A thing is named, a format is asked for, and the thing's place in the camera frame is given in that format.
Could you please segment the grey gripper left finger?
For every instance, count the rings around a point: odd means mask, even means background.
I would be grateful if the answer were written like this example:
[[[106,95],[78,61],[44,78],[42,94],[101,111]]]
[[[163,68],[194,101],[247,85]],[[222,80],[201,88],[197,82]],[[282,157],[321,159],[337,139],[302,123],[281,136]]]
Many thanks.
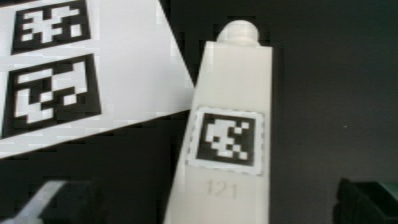
[[[12,218],[0,221],[0,224],[44,224],[39,215],[64,185],[66,182],[60,180],[48,181],[42,184],[21,211]]]

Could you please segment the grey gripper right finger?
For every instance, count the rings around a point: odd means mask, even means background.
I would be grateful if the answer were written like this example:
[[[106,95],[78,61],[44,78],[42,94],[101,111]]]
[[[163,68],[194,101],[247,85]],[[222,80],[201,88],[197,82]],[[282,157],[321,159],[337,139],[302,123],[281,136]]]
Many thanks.
[[[398,183],[341,180],[337,224],[398,224]]]

